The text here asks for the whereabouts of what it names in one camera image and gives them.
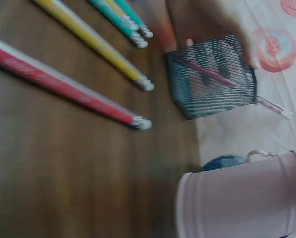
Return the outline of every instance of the cup handle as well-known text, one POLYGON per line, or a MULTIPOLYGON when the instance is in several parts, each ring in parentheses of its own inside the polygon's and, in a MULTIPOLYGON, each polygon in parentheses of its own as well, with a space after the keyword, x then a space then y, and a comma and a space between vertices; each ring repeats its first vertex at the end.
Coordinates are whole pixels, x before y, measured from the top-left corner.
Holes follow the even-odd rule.
POLYGON ((251 152, 249 152, 249 153, 247 154, 247 159, 246 159, 246 161, 247 161, 248 163, 252 163, 252 161, 251 161, 251 156, 252 156, 252 155, 257 155, 257 154, 260 154, 260 155, 265 156, 265 157, 277 156, 277 153, 275 153, 275 152, 266 152, 266 151, 264 151, 264 150, 252 150, 251 152))

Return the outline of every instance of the pencil eraser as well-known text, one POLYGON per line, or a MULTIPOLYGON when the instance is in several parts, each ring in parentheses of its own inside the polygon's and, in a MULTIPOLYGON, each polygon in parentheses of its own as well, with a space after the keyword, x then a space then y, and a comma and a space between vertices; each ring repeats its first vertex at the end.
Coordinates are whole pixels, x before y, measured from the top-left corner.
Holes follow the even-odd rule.
POLYGON ((142 127, 140 128, 140 130, 148 130, 150 128, 152 128, 151 120, 145 120, 142 122, 142 127))
POLYGON ((151 38, 151 37, 153 37, 153 32, 152 32, 152 31, 145 32, 145 37, 146 37, 146 38, 151 38))
POLYGON ((154 84, 150 83, 145 86, 145 91, 152 91, 154 89, 154 84))
POLYGON ((140 41, 140 42, 137 43, 137 46, 139 48, 145 48, 145 47, 147 47, 147 45, 148 45, 147 41, 140 41))

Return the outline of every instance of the red pencil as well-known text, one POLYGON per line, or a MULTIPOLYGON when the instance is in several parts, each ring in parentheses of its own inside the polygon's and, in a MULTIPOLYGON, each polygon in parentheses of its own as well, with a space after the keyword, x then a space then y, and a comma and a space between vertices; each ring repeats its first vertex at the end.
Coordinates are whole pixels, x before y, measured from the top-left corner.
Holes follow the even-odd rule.
POLYGON ((31 82, 137 129, 152 127, 150 120, 117 105, 90 88, 64 76, 0 41, 0 66, 31 82))

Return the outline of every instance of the pink pen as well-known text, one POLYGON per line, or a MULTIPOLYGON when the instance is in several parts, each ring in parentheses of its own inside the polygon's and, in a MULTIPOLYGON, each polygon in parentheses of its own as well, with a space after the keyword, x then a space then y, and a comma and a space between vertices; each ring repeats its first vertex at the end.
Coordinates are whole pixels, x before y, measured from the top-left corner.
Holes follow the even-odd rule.
POLYGON ((150 120, 128 111, 2 41, 0 41, 0 66, 130 127, 142 130, 152 127, 150 120))
MULTIPOLYGON (((230 88, 233 88, 236 90, 240 90, 242 93, 246 93, 245 90, 243 90, 240 86, 238 86, 237 84, 235 84, 231 80, 223 78, 223 77, 209 71, 208 69, 202 68, 194 62, 190 62, 189 60, 186 60, 186 59, 184 59, 182 57, 178 57, 178 56, 175 56, 174 59, 178 63, 185 65, 190 69, 194 69, 198 72, 206 74, 207 76, 211 77, 212 79, 216 80, 217 82, 224 84, 227 87, 230 87, 230 88)), ((278 106, 277 104, 270 102, 261 96, 257 96, 257 102, 262 104, 263 106, 273 110, 274 112, 286 117, 287 119, 291 119, 293 116, 293 113, 291 111, 288 111, 287 109, 282 108, 282 107, 278 106)))

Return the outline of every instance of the pencil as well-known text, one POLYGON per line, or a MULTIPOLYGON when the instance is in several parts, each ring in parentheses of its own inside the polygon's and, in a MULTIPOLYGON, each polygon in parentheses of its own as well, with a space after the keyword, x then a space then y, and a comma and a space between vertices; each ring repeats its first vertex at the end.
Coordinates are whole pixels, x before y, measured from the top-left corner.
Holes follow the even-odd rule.
MULTIPOLYGON (((186 59, 183 59, 181 57, 175 57, 175 61, 177 61, 178 63, 187 66, 190 69, 194 69, 198 72, 204 73, 207 76, 211 77, 212 79, 222 83, 223 85, 236 89, 237 91, 241 92, 244 95, 248 95, 248 93, 246 92, 246 90, 244 90, 242 87, 240 87, 239 85, 235 84, 234 82, 223 78, 211 71, 209 71, 208 69, 202 68, 200 66, 198 66, 196 63, 194 62, 190 62, 186 59)), ((289 110, 287 110, 286 108, 282 108, 279 105, 277 105, 274 102, 268 101, 267 99, 263 98, 262 96, 257 96, 257 102, 262 104, 263 106, 267 107, 268 109, 286 117, 287 119, 291 119, 293 116, 293 113, 289 110)))
POLYGON ((146 118, 128 111, 2 41, 0 41, 0 66, 133 128, 149 129, 152 126, 151 121, 146 118))
POLYGON ((134 81, 140 88, 143 88, 145 91, 151 91, 154 89, 154 85, 150 80, 142 75, 117 50, 115 50, 60 0, 34 0, 34 2, 88 43, 94 50, 104 56, 113 66, 134 81))
POLYGON ((139 48, 144 48, 148 45, 140 34, 133 30, 130 25, 118 15, 109 4, 103 0, 89 0, 91 4, 102 12, 121 32, 123 32, 134 44, 139 48))
POLYGON ((127 14, 138 26, 139 31, 147 38, 153 37, 153 33, 147 28, 141 18, 135 13, 125 0, 114 0, 115 3, 127 14))
POLYGON ((108 4, 118 15, 120 15, 133 30, 137 31, 139 29, 139 26, 132 19, 130 19, 127 14, 124 13, 124 11, 114 2, 114 0, 106 0, 106 4, 108 4))

